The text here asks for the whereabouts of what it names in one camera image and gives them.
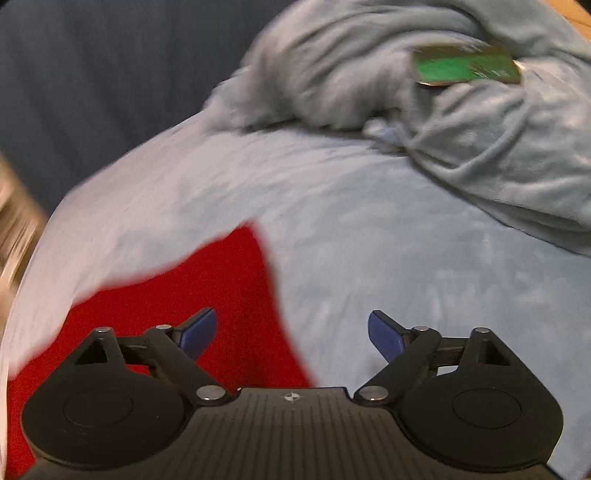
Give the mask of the red knit sweater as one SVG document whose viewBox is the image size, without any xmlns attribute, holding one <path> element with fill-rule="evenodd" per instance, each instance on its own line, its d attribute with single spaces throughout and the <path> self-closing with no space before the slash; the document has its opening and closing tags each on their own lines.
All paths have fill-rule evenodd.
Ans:
<svg viewBox="0 0 591 480">
<path fill-rule="evenodd" d="M 207 307 L 217 328 L 197 363 L 227 390 L 314 387 L 280 319 L 266 242 L 255 224 L 242 224 L 175 266 L 106 285 L 59 316 L 56 332 L 8 382 L 6 478 L 19 478 L 34 463 L 20 426 L 25 401 L 92 329 L 135 336 L 158 324 L 177 326 Z"/>
</svg>

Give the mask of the light blue bed sheet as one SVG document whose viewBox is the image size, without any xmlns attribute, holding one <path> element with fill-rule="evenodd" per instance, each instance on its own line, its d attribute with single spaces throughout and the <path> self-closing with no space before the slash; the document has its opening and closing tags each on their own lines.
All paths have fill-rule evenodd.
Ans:
<svg viewBox="0 0 591 480">
<path fill-rule="evenodd" d="M 355 135 L 208 135 L 192 117 L 95 174 L 41 236 L 5 329 L 3 372 L 53 339 L 75 300 L 249 220 L 287 330 L 322 385 L 356 388 L 381 367 L 367 335 L 374 309 L 450 336 L 487 326 L 563 410 L 552 467 L 567 479 L 588 471 L 589 259 L 502 225 Z"/>
</svg>

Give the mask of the light blue fleece blanket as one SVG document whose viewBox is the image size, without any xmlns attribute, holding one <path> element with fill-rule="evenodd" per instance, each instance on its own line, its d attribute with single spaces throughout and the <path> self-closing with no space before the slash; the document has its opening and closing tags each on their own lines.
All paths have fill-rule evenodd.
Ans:
<svg viewBox="0 0 591 480">
<path fill-rule="evenodd" d="M 417 83 L 413 53 L 497 44 L 517 85 Z M 590 44 L 542 1 L 298 1 L 204 106 L 215 130 L 365 130 L 499 221 L 590 251 Z"/>
</svg>

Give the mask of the dark blue curtain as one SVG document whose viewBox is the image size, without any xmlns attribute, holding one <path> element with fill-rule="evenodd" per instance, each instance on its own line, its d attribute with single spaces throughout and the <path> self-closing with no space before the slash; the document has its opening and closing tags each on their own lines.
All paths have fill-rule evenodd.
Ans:
<svg viewBox="0 0 591 480">
<path fill-rule="evenodd" d="M 197 113 L 283 1 L 6 1 L 1 150 L 52 211 Z"/>
</svg>

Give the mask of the black smartphone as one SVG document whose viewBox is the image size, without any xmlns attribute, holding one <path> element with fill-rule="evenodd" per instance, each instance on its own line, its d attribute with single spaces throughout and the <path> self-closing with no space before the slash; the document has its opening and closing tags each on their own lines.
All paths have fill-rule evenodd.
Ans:
<svg viewBox="0 0 591 480">
<path fill-rule="evenodd" d="M 476 44 L 435 44 L 414 50 L 414 76 L 420 85 L 447 87 L 476 80 L 520 84 L 521 70 L 503 48 Z"/>
</svg>

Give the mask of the wooden headboard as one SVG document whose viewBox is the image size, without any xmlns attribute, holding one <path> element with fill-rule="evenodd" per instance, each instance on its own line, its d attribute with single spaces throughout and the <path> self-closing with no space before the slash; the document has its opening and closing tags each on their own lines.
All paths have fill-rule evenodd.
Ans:
<svg viewBox="0 0 591 480">
<path fill-rule="evenodd" d="M 590 14 L 575 0 L 547 0 L 547 3 L 577 27 L 590 26 Z"/>
</svg>

